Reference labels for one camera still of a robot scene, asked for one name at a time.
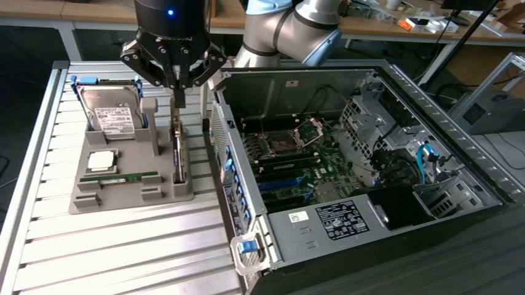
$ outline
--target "robotic arm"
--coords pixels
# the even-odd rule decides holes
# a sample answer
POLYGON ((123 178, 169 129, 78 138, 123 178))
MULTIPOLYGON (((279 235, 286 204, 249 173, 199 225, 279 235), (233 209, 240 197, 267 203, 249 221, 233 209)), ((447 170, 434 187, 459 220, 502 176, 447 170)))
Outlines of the robotic arm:
MULTIPOLYGON (((173 91, 173 108, 185 107, 184 89, 203 85, 225 63, 205 30, 207 3, 207 0, 135 0, 137 35, 136 40, 124 44, 120 59, 152 85, 173 91), (201 56, 203 63, 189 69, 201 56)), ((340 38, 339 3, 339 0, 304 0, 292 7, 292 0, 249 0, 235 66, 278 66, 279 52, 304 65, 319 66, 340 38)))
POLYGON ((120 59, 152 85, 173 91, 175 108, 185 107, 184 89, 203 85, 225 63, 205 30, 205 4, 205 0, 135 0, 137 35, 124 44, 120 59), (200 65, 189 69, 201 56, 200 65))

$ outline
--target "wooden desk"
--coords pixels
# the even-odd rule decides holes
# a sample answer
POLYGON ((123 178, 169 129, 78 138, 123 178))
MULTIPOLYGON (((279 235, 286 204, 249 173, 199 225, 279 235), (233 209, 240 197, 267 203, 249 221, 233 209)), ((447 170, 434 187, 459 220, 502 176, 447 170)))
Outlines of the wooden desk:
MULTIPOLYGON (((416 7, 428 9, 434 5, 438 15, 443 14, 439 5, 427 0, 404 0, 416 7)), ((400 17, 402 12, 391 12, 400 17)), ((211 19, 213 34, 243 34, 245 15, 237 0, 216 0, 216 17, 211 19)), ((73 35, 76 29, 91 30, 136 30, 135 12, 119 5, 116 0, 92 0, 88 4, 64 2, 64 0, 0 0, 0 25, 40 26, 58 30, 65 50, 72 61, 81 60, 80 51, 73 35)), ((346 17, 340 19, 339 28, 343 39, 362 39, 372 41, 435 42, 439 34, 428 32, 406 32, 391 23, 382 23, 375 19, 346 17)), ((438 65, 450 54, 458 39, 466 31, 465 27, 454 34, 445 33, 439 42, 446 44, 427 75, 426 81, 438 65)), ((523 39, 503 39, 479 28, 467 44, 501 45, 525 47, 523 39)))
MULTIPOLYGON (((434 5, 434 11, 437 12, 437 15, 442 15, 445 12, 449 12, 449 10, 442 10, 435 3, 427 0, 407 0, 407 2, 423 9, 428 9, 430 5, 434 5)), ((216 0, 216 5, 216 17, 211 19, 211 26, 220 28, 243 28, 245 14, 239 1, 216 0)), ((395 17, 400 17, 403 14, 399 11, 388 10, 388 12, 395 17)), ((61 18, 64 20, 83 22, 136 23, 135 12, 119 5, 116 0, 92 0, 92 2, 88 4, 66 2, 61 11, 61 18)), ((340 18, 339 28, 343 34, 348 35, 380 35, 434 40, 439 36, 439 34, 433 34, 427 31, 406 32, 398 25, 379 22, 372 18, 340 18)), ((459 39, 466 30, 467 28, 459 27, 457 33, 443 34, 442 40, 446 41, 459 39)), ((501 38, 495 34, 491 34, 485 28, 479 28, 473 35, 473 40, 493 41, 499 39, 501 38)))
POLYGON ((64 0, 0 0, 0 17, 60 20, 64 0))
MULTIPOLYGON (((237 0, 216 1, 216 17, 211 26, 220 28, 244 28, 244 10, 237 0)), ((91 3, 66 2, 61 10, 61 19, 83 22, 136 23, 135 12, 119 5, 116 0, 92 0, 91 3)))

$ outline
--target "sticker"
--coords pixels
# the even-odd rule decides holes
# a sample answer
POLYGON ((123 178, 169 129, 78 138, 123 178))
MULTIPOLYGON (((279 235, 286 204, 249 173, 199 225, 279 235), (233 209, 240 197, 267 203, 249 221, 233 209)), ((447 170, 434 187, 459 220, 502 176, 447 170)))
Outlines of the sticker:
POLYGON ((135 133, 129 108, 95 108, 95 113, 104 134, 135 133))
POLYGON ((306 211, 295 212, 288 214, 291 223, 296 223, 303 220, 308 220, 308 214, 306 211))
POLYGON ((315 210, 331 240, 351 237, 370 230, 351 200, 318 207, 315 210))
POLYGON ((286 81, 284 87, 296 87, 296 86, 299 86, 299 81, 298 80, 286 81))
POLYGON ((295 166, 295 164, 287 164, 287 165, 276 166, 272 169, 274 170, 287 169, 287 168, 292 168, 294 166, 295 166))

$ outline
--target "monitor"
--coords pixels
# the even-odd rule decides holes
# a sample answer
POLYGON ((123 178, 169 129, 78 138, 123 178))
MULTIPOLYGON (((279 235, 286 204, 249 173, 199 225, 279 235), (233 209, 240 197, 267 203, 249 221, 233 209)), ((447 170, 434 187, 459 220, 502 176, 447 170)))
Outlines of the monitor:
POLYGON ((493 0, 443 0, 443 4, 441 5, 442 9, 451 9, 451 14, 449 16, 450 21, 459 26, 469 26, 470 21, 459 16, 459 12, 462 10, 485 10, 493 0))

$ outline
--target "small chip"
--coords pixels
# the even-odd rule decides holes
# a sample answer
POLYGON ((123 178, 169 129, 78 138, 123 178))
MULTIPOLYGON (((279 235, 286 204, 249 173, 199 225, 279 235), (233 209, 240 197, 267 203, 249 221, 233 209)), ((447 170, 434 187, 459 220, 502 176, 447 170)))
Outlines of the small chip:
POLYGON ((340 199, 340 195, 332 181, 319 184, 315 188, 315 194, 323 202, 331 202, 340 199))
POLYGON ((97 169, 107 170, 113 166, 113 156, 115 153, 112 151, 93 152, 89 155, 88 168, 92 171, 97 169))

